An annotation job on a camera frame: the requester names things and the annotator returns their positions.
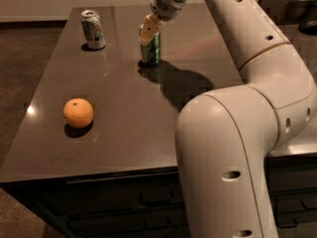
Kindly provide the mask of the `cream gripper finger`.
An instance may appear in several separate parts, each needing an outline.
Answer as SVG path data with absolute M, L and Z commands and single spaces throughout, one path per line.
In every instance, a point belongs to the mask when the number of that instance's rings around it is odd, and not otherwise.
M 164 21 L 158 14 L 147 15 L 139 33 L 140 44 L 146 46 L 154 38 L 155 34 L 160 31 L 163 25 Z

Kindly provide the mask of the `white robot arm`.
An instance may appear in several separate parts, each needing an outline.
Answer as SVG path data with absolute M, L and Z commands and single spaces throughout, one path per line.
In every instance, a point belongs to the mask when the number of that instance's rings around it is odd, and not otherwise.
M 302 58 L 255 0 L 204 0 L 243 84 L 203 93 L 180 111 L 175 148 L 191 238 L 278 238 L 264 158 L 316 112 Z M 151 0 L 149 43 L 186 0 Z

